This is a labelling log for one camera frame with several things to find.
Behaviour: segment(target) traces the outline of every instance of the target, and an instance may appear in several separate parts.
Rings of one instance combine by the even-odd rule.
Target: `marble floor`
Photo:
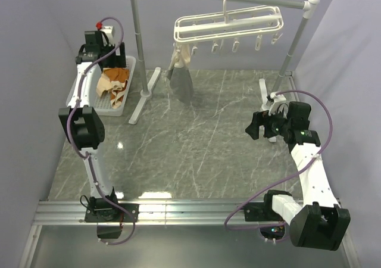
[[[261,105],[258,80],[272,86],[277,72],[192,70],[191,75],[192,106],[173,96],[162,73],[137,125],[128,124],[140,98],[136,71],[123,115],[101,117],[106,171],[124,199],[147,192],[177,199],[249,197],[296,172],[285,144],[253,141],[245,133]],[[298,179],[277,188],[302,197]],[[78,200],[89,192],[83,161],[65,142],[49,199]]]

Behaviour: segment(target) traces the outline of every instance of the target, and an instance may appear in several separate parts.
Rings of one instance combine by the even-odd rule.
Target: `white pipe connector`
[[[320,3],[320,0],[308,0],[304,2],[304,8],[303,8],[303,18],[310,19],[317,7],[317,4]]]

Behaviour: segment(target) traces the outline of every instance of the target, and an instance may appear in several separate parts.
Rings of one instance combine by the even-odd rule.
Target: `white tray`
[[[127,95],[129,93],[130,85],[132,82],[133,77],[133,71],[135,69],[136,59],[131,56],[126,56],[126,68],[130,70],[130,76],[127,82],[127,88],[126,92],[124,93],[123,100],[121,106],[119,106],[116,109],[113,109],[111,107],[111,97],[110,93],[104,92],[101,97],[98,96],[98,94],[95,94],[95,102],[93,104],[93,107],[100,116],[121,116],[123,113],[124,105],[126,103]],[[66,100],[66,106],[68,105],[70,98],[73,96],[74,88],[76,86],[77,79],[74,81],[73,86],[71,87],[69,96]]]

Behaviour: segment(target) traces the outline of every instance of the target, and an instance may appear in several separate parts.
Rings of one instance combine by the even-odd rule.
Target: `purple wall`
[[[380,8],[381,0],[333,0],[296,68],[297,88],[319,96],[332,114],[324,165],[350,210],[363,267],[381,263]],[[324,141],[327,118],[318,105],[312,125]]]
[[[129,0],[45,0],[60,24],[73,52],[83,44],[83,31],[95,28],[101,18],[114,15],[125,27],[127,53],[138,56]],[[172,55],[173,26],[177,18],[185,15],[206,14],[222,11],[218,0],[138,0],[142,26],[143,47],[147,68],[167,68]],[[295,69],[331,0],[321,0],[315,16],[307,26],[296,50],[290,69]],[[228,2],[233,10],[254,6]],[[275,46],[271,36],[263,38],[261,50],[254,49],[255,37],[241,39],[237,53],[232,53],[232,40],[226,41],[224,54],[217,57],[211,53],[212,42],[199,44],[199,51],[192,59],[191,68],[205,69],[279,69],[302,19],[302,10],[280,9],[285,19],[284,35]]]
[[[0,0],[0,266],[17,267],[63,145],[74,56],[43,0]]]

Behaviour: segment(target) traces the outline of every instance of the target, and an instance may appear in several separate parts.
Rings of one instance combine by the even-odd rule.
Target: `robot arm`
[[[106,202],[96,188],[94,180],[97,180],[99,189],[108,200],[114,204],[118,204],[114,188],[106,174],[103,161],[102,143],[105,139],[104,125],[92,107],[95,102],[96,86],[101,77],[102,69],[113,67],[126,67],[126,56],[124,43],[119,47],[120,55],[115,53],[115,45],[113,43],[113,27],[97,25],[97,31],[86,31],[86,43],[80,47],[77,63],[77,79],[73,96],[71,97],[68,107],[61,108],[59,118],[64,128],[66,136],[67,122],[69,114],[73,111],[78,100],[78,90],[81,89],[80,104],[74,112],[74,116],[70,123],[71,135],[73,141],[82,155],[89,153],[92,159],[93,170],[90,169],[90,162],[87,158],[85,163],[86,172],[90,183],[90,198],[88,200],[86,222],[119,222],[121,212],[114,205]],[[81,77],[91,64],[104,57],[101,62],[94,64],[87,72],[83,83]],[[121,228],[117,227],[117,232],[110,230],[100,230],[98,228],[98,237],[100,238],[118,238]]]
[[[246,133],[257,140],[259,128],[264,126],[264,137],[282,136],[298,171],[313,158],[316,160],[299,175],[303,206],[290,193],[275,190],[266,193],[264,206],[290,226],[294,246],[337,250],[351,218],[347,209],[340,208],[329,186],[321,155],[317,154],[321,149],[318,134],[308,130],[311,107],[303,102],[290,102],[285,117],[283,110],[279,112],[280,105],[286,102],[285,97],[272,93],[270,98],[273,101],[270,109],[254,113]]]

